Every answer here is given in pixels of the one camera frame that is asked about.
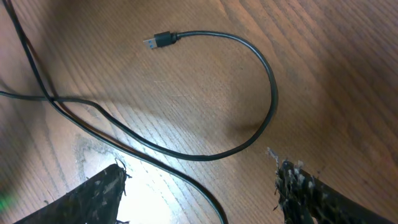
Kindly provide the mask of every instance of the usb plug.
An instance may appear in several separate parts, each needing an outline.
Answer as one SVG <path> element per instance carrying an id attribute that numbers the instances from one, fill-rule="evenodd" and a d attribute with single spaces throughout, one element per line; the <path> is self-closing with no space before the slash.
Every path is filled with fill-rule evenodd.
<path id="1" fill-rule="evenodd" d="M 155 34 L 154 38 L 144 40 L 144 44 L 149 49 L 154 49 L 157 47 L 165 47 L 167 45 L 174 44 L 176 41 L 177 34 L 167 31 L 160 34 Z"/>

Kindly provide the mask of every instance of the wire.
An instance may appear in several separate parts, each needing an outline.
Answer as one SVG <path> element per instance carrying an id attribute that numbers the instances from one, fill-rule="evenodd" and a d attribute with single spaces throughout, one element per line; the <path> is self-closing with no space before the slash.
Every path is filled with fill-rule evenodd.
<path id="1" fill-rule="evenodd" d="M 73 124 L 77 125 L 79 128 L 82 130 L 86 131 L 88 134 L 93 136 L 94 138 L 104 142 L 107 145 L 110 145 L 117 150 L 124 152 L 132 157 L 135 157 L 136 159 L 140 159 L 144 162 L 147 162 L 153 166 L 156 166 L 163 171 L 174 175 L 186 183 L 190 184 L 192 187 L 196 188 L 202 196 L 204 196 L 207 201 L 210 203 L 210 205 L 214 208 L 215 212 L 217 213 L 221 223 L 228 223 L 227 217 L 225 215 L 225 212 L 223 210 L 223 207 L 220 205 L 220 203 L 217 201 L 217 199 L 206 189 L 204 186 L 202 186 L 200 183 L 198 183 L 196 180 L 193 178 L 187 176 L 186 174 L 175 170 L 174 168 L 171 168 L 162 162 L 146 155 L 138 151 L 132 151 L 128 150 L 125 147 L 120 146 L 119 144 L 113 143 L 112 141 L 100 136 L 96 132 L 92 131 L 91 129 L 87 128 L 84 124 L 81 124 L 77 119 L 74 117 L 70 116 L 68 113 L 66 113 L 64 110 L 62 110 L 58 104 L 55 102 L 59 103 L 64 103 L 64 102 L 75 102 L 75 103 L 83 103 L 86 105 L 90 105 L 95 107 L 105 118 L 107 118 L 111 123 L 116 125 L 118 128 L 120 128 L 122 131 L 124 131 L 126 134 L 128 134 L 130 137 L 134 138 L 136 141 L 140 142 L 141 144 L 155 150 L 158 152 L 161 152 L 165 155 L 175 157 L 177 159 L 185 159 L 189 161 L 213 161 L 217 159 L 222 159 L 228 156 L 231 156 L 237 152 L 242 151 L 243 149 L 247 148 L 250 146 L 260 135 L 261 133 L 265 130 L 266 126 L 269 124 L 271 118 L 273 117 L 276 108 L 277 108 L 277 102 L 278 102 L 278 94 L 277 94 L 277 85 L 276 81 L 272 72 L 272 69 L 270 65 L 268 64 L 267 60 L 264 58 L 264 56 L 261 54 L 261 52 L 252 44 L 250 44 L 248 41 L 232 35 L 232 34 L 226 34 L 226 33 L 221 33 L 221 32 L 211 32 L 211 31 L 191 31 L 191 32 L 182 32 L 182 33 L 177 33 L 176 38 L 177 40 L 183 38 L 183 37 L 189 37 L 193 35 L 211 35 L 211 36 L 216 36 L 216 37 L 226 37 L 229 39 L 236 40 L 246 47 L 248 47 L 250 50 L 253 51 L 253 53 L 259 58 L 261 63 L 263 64 L 264 68 L 266 69 L 266 72 L 268 74 L 268 78 L 271 84 L 271 105 L 268 110 L 268 113 L 266 115 L 265 120 L 263 123 L 260 125 L 259 129 L 253 134 L 251 138 L 249 138 L 246 142 L 244 142 L 242 145 L 230 149 L 228 151 L 219 153 L 219 154 L 214 154 L 210 156 L 203 156 L 203 155 L 189 155 L 189 154 L 182 154 L 179 152 L 172 151 L 170 149 L 166 149 L 162 146 L 156 145 L 153 142 L 148 141 L 147 139 L 143 138 L 142 136 L 138 135 L 135 133 L 133 130 L 129 129 L 126 125 L 122 124 L 120 121 L 118 121 L 116 118 L 111 116 L 105 109 L 103 109 L 99 104 L 89 101 L 89 100 L 82 100 L 79 98 L 67 98 L 67 97 L 51 97 L 48 93 L 48 91 L 45 89 L 45 86 L 43 84 L 43 81 L 39 75 L 39 71 L 36 67 L 36 64 L 34 62 L 33 56 L 29 50 L 29 46 L 27 44 L 27 37 L 25 36 L 24 31 L 22 30 L 21 24 L 19 23 L 19 20 L 16 16 L 16 13 L 14 11 L 14 8 L 11 4 L 10 1 L 7 0 L 2 0 L 4 3 L 4 6 L 12 20 L 12 23 L 14 24 L 14 27 L 16 29 L 16 32 L 18 34 L 18 37 L 21 41 L 22 47 L 24 48 L 25 54 L 28 58 L 30 67 L 32 68 L 33 74 L 37 80 L 37 83 L 39 84 L 40 89 L 42 90 L 42 93 L 44 96 L 25 96 L 25 95 L 17 95 L 17 94 L 12 94 L 12 93 L 6 93 L 4 91 L 0 91 L 0 95 L 10 97 L 10 98 L 15 98 L 15 99 L 20 99 L 20 100 L 32 100 L 32 101 L 48 101 L 51 106 L 59 112 L 62 116 L 64 116 L 66 119 L 71 121 Z"/>

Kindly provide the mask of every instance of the wooden table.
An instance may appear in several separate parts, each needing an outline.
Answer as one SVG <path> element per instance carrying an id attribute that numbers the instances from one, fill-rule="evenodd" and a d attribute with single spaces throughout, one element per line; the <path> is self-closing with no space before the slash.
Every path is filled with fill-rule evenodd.
<path id="1" fill-rule="evenodd" d="M 279 107 L 250 148 L 214 162 L 154 153 L 89 106 L 66 104 L 94 127 L 192 176 L 230 223 L 283 223 L 275 161 L 305 169 L 398 222 L 398 4 L 327 0 L 14 0 L 42 74 L 58 95 L 94 100 L 145 138 L 189 154 L 248 139 L 270 103 L 258 59 L 236 42 L 191 37 L 164 49 L 167 30 L 218 30 L 256 45 L 272 65 Z M 0 89 L 40 95 L 0 6 Z M 48 103 L 0 97 L 0 222 L 42 208 L 120 158 L 132 176 L 119 211 L 132 223 L 218 223 L 206 200 L 165 172 L 91 138 Z"/>

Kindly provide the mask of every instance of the tabletop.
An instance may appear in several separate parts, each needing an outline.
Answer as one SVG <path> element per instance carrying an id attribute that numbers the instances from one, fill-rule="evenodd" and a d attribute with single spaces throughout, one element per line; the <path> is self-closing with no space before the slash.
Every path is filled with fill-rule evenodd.
<path id="1" fill-rule="evenodd" d="M 283 223 L 275 160 L 304 169 L 398 222 L 398 4 L 394 0 L 15 0 L 49 90 L 93 100 L 174 151 L 215 154 L 251 137 L 270 105 L 264 68 L 232 40 L 189 37 L 149 50 L 163 31 L 215 30 L 253 43 L 278 85 L 277 113 L 246 150 L 212 162 L 164 156 L 94 108 L 65 106 L 118 141 L 188 174 L 230 223 Z M 0 90 L 41 95 L 0 5 Z M 127 165 L 119 220 L 218 223 L 178 178 L 99 142 L 46 102 L 0 97 L 0 222 L 53 202 L 114 163 Z"/>

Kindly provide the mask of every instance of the black cable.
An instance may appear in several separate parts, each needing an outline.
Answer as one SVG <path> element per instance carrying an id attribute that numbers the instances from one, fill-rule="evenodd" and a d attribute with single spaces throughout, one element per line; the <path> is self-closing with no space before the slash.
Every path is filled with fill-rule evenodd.
<path id="1" fill-rule="evenodd" d="M 51 97 L 49 95 L 49 93 L 47 92 L 47 90 L 44 87 L 43 81 L 39 75 L 39 71 L 36 67 L 36 64 L 34 62 L 33 56 L 29 50 L 29 47 L 27 45 L 27 37 L 24 34 L 24 31 L 22 30 L 21 24 L 19 23 L 19 20 L 16 16 L 16 13 L 13 9 L 13 6 L 11 4 L 10 1 L 7 0 L 2 0 L 4 3 L 4 6 L 6 7 L 6 10 L 12 20 L 12 23 L 14 24 L 14 27 L 17 31 L 18 37 L 21 41 L 22 47 L 24 48 L 25 54 L 28 58 L 28 61 L 30 63 L 30 67 L 33 70 L 34 76 L 36 77 L 36 80 L 40 86 L 40 89 L 42 90 L 44 96 L 24 96 L 24 95 L 16 95 L 16 94 L 12 94 L 12 93 L 6 93 L 4 91 L 0 91 L 0 95 L 2 96 L 7 96 L 10 98 L 17 98 L 17 99 L 21 99 L 21 100 L 34 100 L 34 101 L 45 101 L 47 100 L 52 107 L 58 111 L 62 116 L 66 117 L 66 119 L 70 120 L 72 123 L 74 123 L 75 125 L 77 125 L 79 128 L 81 128 L 82 130 L 86 131 L 88 134 L 90 134 L 91 136 L 93 136 L 94 138 L 112 146 L 115 147 L 116 149 L 125 152 L 126 154 L 135 157 L 136 159 L 140 159 L 144 162 L 147 162 L 149 164 L 152 164 L 153 166 L 156 166 L 160 169 L 162 169 L 163 171 L 168 172 L 169 174 L 172 174 L 182 180 L 184 180 L 185 182 L 187 182 L 188 184 L 190 184 L 191 186 L 193 186 L 194 188 L 196 188 L 206 199 L 207 201 L 210 203 L 210 205 L 215 209 L 217 215 L 220 218 L 221 223 L 227 223 L 227 218 L 225 215 L 225 212 L 222 208 L 222 206 L 220 205 L 220 203 L 217 201 L 217 199 L 214 198 L 214 196 L 206 189 L 204 188 L 204 186 L 202 186 L 201 184 L 199 184 L 197 181 L 195 181 L 194 179 L 192 179 L 191 177 L 181 173 L 178 170 L 175 170 L 163 163 L 161 163 L 160 161 L 146 155 L 143 154 L 141 152 L 137 152 L 137 151 L 130 151 L 124 147 L 119 146 L 118 144 L 115 144 L 111 141 L 109 141 L 108 139 L 100 136 L 99 134 L 95 133 L 94 131 L 90 130 L 89 128 L 87 128 L 86 126 L 84 126 L 83 124 L 81 124 L 78 120 L 76 120 L 74 117 L 70 116 L 68 113 L 66 113 L 64 110 L 62 110 L 56 103 L 55 101 L 61 103 L 61 102 L 75 102 L 75 103 L 84 103 L 87 105 L 91 105 L 94 106 L 103 116 L 105 116 L 105 118 L 107 118 L 110 122 L 112 122 L 113 124 L 115 124 L 117 127 L 119 127 L 120 129 L 122 129 L 125 133 L 127 133 L 129 136 L 131 136 L 132 138 L 134 138 L 135 140 L 139 141 L 140 143 L 142 143 L 143 145 L 156 150 L 158 152 L 161 152 L 163 154 L 166 154 L 168 156 L 173 156 L 179 159 L 186 159 L 186 160 L 190 160 L 190 161 L 213 161 L 213 160 L 217 160 L 217 159 L 222 159 L 224 157 L 233 155 L 237 152 L 242 151 L 243 149 L 247 148 L 248 146 L 250 146 L 260 135 L 261 133 L 265 130 L 266 126 L 269 124 L 272 116 L 274 115 L 276 108 L 277 108 L 277 86 L 276 86 L 276 82 L 275 82 L 275 78 L 274 75 L 272 73 L 271 67 L 269 66 L 269 64 L 267 63 L 267 60 L 264 58 L 264 56 L 260 53 L 260 51 L 253 46 L 252 44 L 250 44 L 248 41 L 237 37 L 235 35 L 231 35 L 231 34 L 225 34 L 225 33 L 221 33 L 221 32 L 210 32 L 210 31 L 191 31 L 191 32 L 183 32 L 183 33 L 179 33 L 179 34 L 170 34 L 169 32 L 166 33 L 162 33 L 162 34 L 157 34 L 155 35 L 155 38 L 152 40 L 148 40 L 145 41 L 146 44 L 149 43 L 149 47 L 150 48 L 154 48 L 154 47 L 163 47 L 165 45 L 169 45 L 169 44 L 174 44 L 178 39 L 182 38 L 182 37 L 188 37 L 188 36 L 192 36 L 192 35 L 212 35 L 212 36 L 217 36 L 217 37 L 226 37 L 229 39 L 233 39 L 236 40 L 242 44 L 244 44 L 246 47 L 248 47 L 249 49 L 251 49 L 256 56 L 260 59 L 261 63 L 263 64 L 264 68 L 266 69 L 266 72 L 268 74 L 269 77 L 269 81 L 271 84 L 271 105 L 269 108 L 269 111 L 267 113 L 267 116 L 264 120 L 264 122 L 260 125 L 260 128 L 254 133 L 254 135 L 247 140 L 245 143 L 243 143 L 242 145 L 228 150 L 226 152 L 222 152 L 219 154 L 215 154 L 215 155 L 210 155 L 210 156 L 196 156 L 196 155 L 188 155 L 188 154 L 182 154 L 179 152 L 175 152 L 175 151 L 171 151 L 170 149 L 166 149 L 164 147 L 158 146 L 146 139 L 144 139 L 143 137 L 141 137 L 140 135 L 138 135 L 137 133 L 135 133 L 134 131 L 132 131 L 131 129 L 129 129 L 127 126 L 125 126 L 124 124 L 122 124 L 120 121 L 118 121 L 116 118 L 112 117 L 108 112 L 106 112 L 99 104 L 92 102 L 92 101 L 88 101 L 88 100 L 82 100 L 82 99 L 78 99 L 78 98 L 56 98 L 56 97 Z M 154 44 L 159 44 L 158 46 L 154 46 L 151 44 L 151 42 L 154 40 Z"/>

